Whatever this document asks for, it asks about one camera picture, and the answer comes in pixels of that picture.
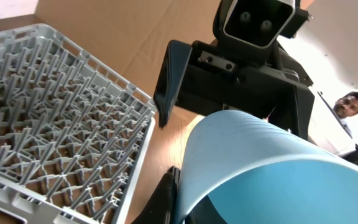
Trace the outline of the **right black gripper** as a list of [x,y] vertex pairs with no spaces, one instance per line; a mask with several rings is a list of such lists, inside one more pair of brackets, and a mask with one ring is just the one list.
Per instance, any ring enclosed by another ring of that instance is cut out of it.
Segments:
[[232,109],[268,118],[308,140],[312,83],[277,41],[257,49],[234,41],[210,45],[171,40],[153,100],[160,128],[167,125],[175,105],[203,116]]

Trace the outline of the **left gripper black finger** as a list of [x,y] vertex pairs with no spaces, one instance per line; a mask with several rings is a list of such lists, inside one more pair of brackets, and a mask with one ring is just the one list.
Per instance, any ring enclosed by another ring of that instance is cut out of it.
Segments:
[[132,224],[172,224],[179,180],[180,169],[171,166]]

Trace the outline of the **light blue cup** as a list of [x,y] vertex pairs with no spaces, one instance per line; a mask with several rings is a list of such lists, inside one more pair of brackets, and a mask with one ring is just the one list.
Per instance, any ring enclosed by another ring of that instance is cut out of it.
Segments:
[[204,198],[209,223],[358,224],[358,166],[251,114],[219,111],[189,135],[175,223]]

